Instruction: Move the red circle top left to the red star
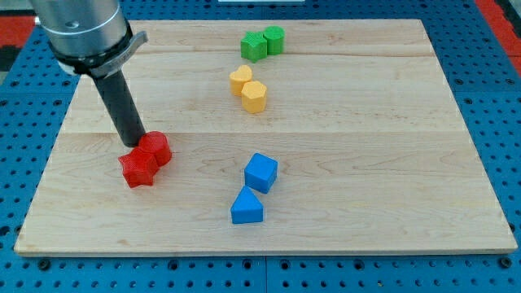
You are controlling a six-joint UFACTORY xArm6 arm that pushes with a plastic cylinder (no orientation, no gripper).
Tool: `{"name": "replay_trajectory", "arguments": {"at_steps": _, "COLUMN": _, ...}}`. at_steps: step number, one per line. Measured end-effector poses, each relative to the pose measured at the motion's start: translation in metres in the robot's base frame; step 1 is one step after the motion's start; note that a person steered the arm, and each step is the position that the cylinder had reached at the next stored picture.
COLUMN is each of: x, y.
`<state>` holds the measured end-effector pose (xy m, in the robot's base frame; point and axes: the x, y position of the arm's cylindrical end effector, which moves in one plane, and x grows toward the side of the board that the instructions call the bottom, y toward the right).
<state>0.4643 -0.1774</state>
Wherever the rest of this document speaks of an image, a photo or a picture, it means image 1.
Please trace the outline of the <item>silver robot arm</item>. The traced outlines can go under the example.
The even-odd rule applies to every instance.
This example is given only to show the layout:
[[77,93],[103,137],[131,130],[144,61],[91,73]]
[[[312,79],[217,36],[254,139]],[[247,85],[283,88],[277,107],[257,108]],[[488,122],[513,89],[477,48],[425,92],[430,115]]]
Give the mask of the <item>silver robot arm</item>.
[[117,0],[31,0],[50,48],[64,70],[105,78],[120,71],[148,41],[134,33]]

